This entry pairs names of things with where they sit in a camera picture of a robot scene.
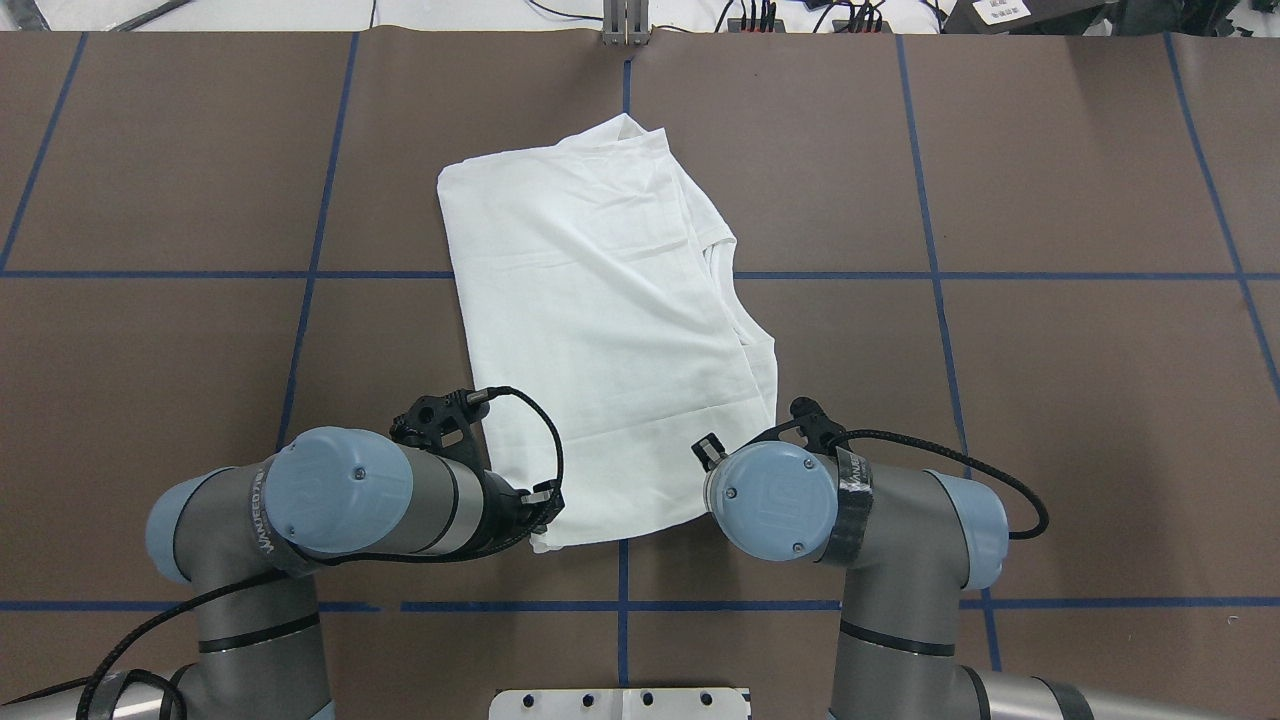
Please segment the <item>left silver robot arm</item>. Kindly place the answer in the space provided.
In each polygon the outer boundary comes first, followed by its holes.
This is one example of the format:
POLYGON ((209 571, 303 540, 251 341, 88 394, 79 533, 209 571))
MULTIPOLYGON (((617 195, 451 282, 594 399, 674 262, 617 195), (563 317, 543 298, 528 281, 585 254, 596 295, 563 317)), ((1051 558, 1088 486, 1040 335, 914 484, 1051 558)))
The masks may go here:
POLYGON ((543 533, 561 479, 517 489, 461 450, 321 427, 271 457, 166 491, 145 543, 193 591, 88 675, 5 719, 333 719, 315 575, 351 562, 468 562, 543 533))

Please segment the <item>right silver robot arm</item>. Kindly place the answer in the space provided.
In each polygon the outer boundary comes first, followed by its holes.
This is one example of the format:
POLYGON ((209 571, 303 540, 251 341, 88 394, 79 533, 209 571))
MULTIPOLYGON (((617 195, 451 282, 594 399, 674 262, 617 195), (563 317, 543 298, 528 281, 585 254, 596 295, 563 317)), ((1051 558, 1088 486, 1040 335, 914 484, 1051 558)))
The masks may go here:
POLYGON ((772 562, 845 573, 831 719, 1211 719, 1185 705, 1043 676, 982 671, 956 660, 963 593, 992 587, 1014 541, 1043 534, 1050 514, 1018 478, 942 445, 878 430, 820 433, 805 445, 768 430, 728 451, 692 445, 704 502, 727 539, 772 562), (1021 495, 1036 511, 1012 530, 982 483, 868 461, 851 439, 940 455, 1021 495))

